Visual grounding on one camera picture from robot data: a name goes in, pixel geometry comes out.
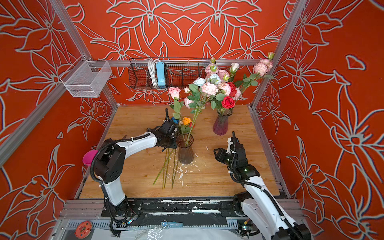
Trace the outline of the pink rose bunch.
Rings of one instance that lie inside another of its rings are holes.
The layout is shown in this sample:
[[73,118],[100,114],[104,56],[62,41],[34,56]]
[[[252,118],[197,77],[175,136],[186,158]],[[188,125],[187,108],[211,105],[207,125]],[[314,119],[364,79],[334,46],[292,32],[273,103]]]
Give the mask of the pink rose bunch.
[[202,110],[205,109],[208,104],[211,105],[212,100],[218,100],[217,95],[221,93],[219,93],[218,85],[207,82],[206,78],[197,78],[192,84],[189,84],[185,92],[188,93],[188,95],[184,101],[184,105],[190,109],[193,114],[191,135],[196,120]]

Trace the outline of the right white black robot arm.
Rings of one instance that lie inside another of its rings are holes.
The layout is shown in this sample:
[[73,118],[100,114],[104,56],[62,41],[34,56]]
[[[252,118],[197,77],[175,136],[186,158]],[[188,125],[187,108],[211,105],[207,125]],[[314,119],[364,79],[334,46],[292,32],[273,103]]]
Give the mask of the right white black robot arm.
[[227,166],[231,179],[242,185],[245,192],[235,195],[235,212],[248,217],[255,233],[266,240],[310,240],[305,224],[298,224],[268,190],[260,173],[248,163],[244,145],[236,134],[228,138],[226,149],[214,149],[215,159]]

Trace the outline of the red rose stem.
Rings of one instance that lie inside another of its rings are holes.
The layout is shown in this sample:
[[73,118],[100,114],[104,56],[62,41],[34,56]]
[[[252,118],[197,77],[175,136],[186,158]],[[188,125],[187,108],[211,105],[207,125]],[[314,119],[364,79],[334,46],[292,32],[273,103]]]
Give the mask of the red rose stem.
[[233,108],[236,105],[236,101],[231,97],[224,97],[223,100],[212,100],[211,108],[217,110],[221,115],[228,115],[233,111]]
[[228,82],[228,85],[229,85],[230,90],[231,90],[229,96],[234,98],[236,96],[236,93],[237,93],[237,90],[236,90],[237,87],[236,87],[236,85],[233,82]]

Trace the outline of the pink double rose stem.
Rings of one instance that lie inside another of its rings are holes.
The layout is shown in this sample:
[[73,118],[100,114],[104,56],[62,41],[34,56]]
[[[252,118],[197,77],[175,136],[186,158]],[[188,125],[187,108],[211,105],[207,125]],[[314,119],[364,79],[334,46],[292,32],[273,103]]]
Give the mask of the pink double rose stem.
[[214,57],[210,59],[210,64],[206,67],[205,72],[207,82],[210,82],[214,85],[227,83],[230,80],[230,74],[218,67]]

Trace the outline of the purple ribbed glass vase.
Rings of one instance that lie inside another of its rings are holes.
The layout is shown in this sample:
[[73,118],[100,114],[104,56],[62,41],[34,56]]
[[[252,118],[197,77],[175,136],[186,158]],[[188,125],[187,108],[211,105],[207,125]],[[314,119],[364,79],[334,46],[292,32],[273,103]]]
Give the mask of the purple ribbed glass vase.
[[218,117],[213,125],[213,131],[218,136],[223,136],[228,131],[229,116],[233,114],[232,109],[217,110]]

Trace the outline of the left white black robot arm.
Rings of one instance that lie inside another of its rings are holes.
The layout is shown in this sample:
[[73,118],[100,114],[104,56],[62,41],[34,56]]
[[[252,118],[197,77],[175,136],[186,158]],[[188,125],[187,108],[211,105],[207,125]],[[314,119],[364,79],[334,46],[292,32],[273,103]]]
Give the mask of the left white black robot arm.
[[91,162],[90,176],[102,189],[106,209],[118,211],[128,208],[127,197],[121,184],[125,160],[153,147],[161,147],[163,150],[176,149],[177,132],[176,125],[170,120],[165,120],[161,126],[148,128],[142,135],[120,140],[107,139],[104,142]]

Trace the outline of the single pink rose stem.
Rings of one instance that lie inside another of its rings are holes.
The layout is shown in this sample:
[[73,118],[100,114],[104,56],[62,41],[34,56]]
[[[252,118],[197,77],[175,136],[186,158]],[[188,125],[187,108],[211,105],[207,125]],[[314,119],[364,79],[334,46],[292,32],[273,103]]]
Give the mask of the single pink rose stem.
[[183,101],[180,100],[180,93],[181,93],[181,90],[178,87],[169,88],[169,95],[174,101],[172,104],[173,113],[172,113],[171,120],[174,122],[174,124],[177,125],[178,132],[179,132],[178,135],[186,132],[186,126],[183,123],[182,114],[181,114]]

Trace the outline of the brown ribbed glass vase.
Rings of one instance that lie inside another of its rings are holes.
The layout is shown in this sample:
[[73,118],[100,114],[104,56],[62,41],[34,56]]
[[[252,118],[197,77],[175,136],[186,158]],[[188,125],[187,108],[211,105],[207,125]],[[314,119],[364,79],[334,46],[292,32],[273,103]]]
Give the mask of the brown ribbed glass vase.
[[192,135],[183,133],[177,136],[176,139],[178,146],[178,161],[183,165],[191,164],[194,160],[193,143],[194,138]]

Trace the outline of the blue rose stem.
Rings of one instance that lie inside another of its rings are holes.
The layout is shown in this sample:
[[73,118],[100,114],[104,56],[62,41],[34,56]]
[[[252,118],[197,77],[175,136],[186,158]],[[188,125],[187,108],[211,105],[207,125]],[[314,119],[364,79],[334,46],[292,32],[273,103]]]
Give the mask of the blue rose stem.
[[174,117],[166,117],[164,124],[159,127],[161,133],[164,132],[164,137],[161,139],[162,152],[165,153],[164,162],[160,168],[157,177],[155,178],[153,185],[158,181],[162,180],[162,190],[165,189],[167,185],[167,177],[170,166],[170,161],[172,159],[172,154],[177,148],[176,137],[179,134],[179,121]]

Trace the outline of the orange rose stem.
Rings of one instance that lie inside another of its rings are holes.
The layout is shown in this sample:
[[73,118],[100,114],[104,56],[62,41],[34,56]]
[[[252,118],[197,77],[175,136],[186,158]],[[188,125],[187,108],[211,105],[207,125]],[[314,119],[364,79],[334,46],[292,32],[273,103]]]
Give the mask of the orange rose stem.
[[[186,132],[185,133],[190,135],[191,126],[192,126],[192,119],[190,119],[188,117],[184,117],[182,120],[183,120],[183,123],[186,126]],[[177,170],[178,170],[179,163],[180,163],[178,161],[178,150],[179,149],[177,147],[177,150],[174,153],[174,167],[173,167],[172,180],[171,180],[172,188],[174,187],[174,182],[176,180]]]

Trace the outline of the small magenta rose stem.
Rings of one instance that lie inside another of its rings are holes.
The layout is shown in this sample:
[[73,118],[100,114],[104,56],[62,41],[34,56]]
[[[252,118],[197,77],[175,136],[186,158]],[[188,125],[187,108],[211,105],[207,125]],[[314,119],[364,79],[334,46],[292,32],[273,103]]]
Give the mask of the small magenta rose stem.
[[192,136],[193,123],[184,118],[180,123],[174,124],[171,134],[175,149],[165,150],[165,160],[160,171],[162,174],[162,189],[167,185],[167,177],[170,177],[171,189],[174,188],[179,165],[189,165],[194,161],[194,137]]

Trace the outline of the large pink peony stem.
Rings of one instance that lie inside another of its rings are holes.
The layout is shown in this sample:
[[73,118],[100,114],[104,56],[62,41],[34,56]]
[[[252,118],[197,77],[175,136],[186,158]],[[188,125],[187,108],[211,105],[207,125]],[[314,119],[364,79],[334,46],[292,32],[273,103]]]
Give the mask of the large pink peony stem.
[[228,83],[220,83],[218,85],[219,93],[229,96],[232,92],[231,86]]

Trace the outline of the white pink rose stem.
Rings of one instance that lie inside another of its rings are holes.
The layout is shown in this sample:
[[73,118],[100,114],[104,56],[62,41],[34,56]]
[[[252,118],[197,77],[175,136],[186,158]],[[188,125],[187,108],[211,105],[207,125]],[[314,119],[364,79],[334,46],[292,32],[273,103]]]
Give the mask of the white pink rose stem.
[[231,66],[230,66],[230,69],[229,69],[230,79],[228,80],[228,82],[233,82],[236,85],[236,87],[237,87],[237,89],[236,89],[237,90],[236,96],[233,98],[236,102],[239,100],[239,98],[242,95],[241,87],[243,85],[243,81],[234,81],[235,76],[236,76],[237,71],[239,70],[239,68],[240,68],[240,65],[238,63],[231,63]]

